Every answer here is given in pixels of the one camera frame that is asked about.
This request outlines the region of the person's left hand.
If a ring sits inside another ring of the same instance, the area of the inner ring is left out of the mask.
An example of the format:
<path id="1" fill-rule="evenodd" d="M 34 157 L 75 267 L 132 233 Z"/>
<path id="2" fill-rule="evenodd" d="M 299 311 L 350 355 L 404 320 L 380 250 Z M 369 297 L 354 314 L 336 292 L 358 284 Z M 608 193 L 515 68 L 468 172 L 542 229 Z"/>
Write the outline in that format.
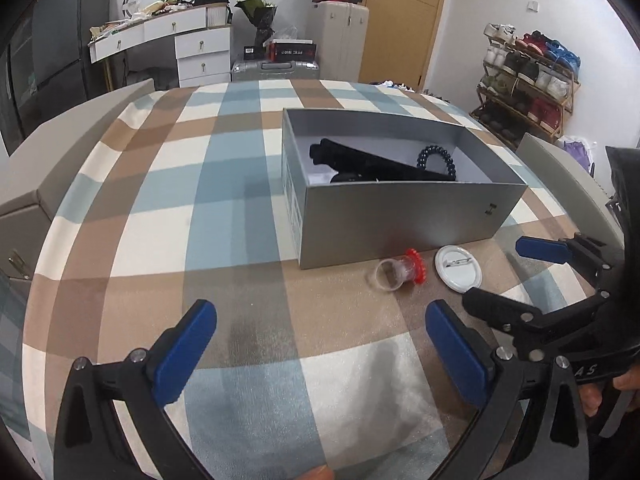
<path id="1" fill-rule="evenodd" d="M 334 480 L 334 471 L 327 465 L 321 465 L 296 477 L 295 480 Z"/>

